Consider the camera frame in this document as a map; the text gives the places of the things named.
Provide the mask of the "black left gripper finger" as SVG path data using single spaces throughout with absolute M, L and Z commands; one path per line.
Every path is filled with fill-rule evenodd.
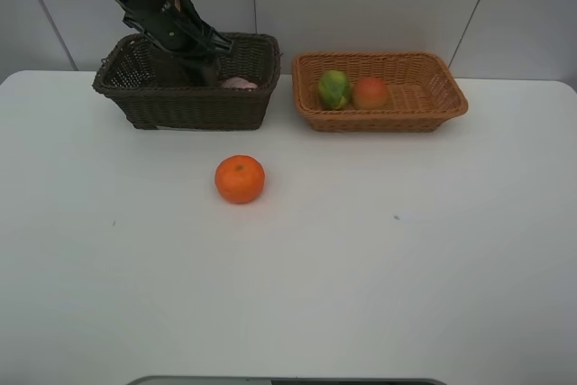
M 216 55 L 203 58 L 199 63 L 199 76 L 205 87 L 217 87 L 220 74 L 220 59 Z

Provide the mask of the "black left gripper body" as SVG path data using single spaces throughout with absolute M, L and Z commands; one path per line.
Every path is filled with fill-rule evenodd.
M 233 41 L 201 21 L 200 27 L 191 21 L 168 24 L 162 28 L 158 23 L 139 23 L 126 14 L 123 23 L 139 32 L 158 49 L 175 56 L 191 59 L 212 58 L 232 51 Z

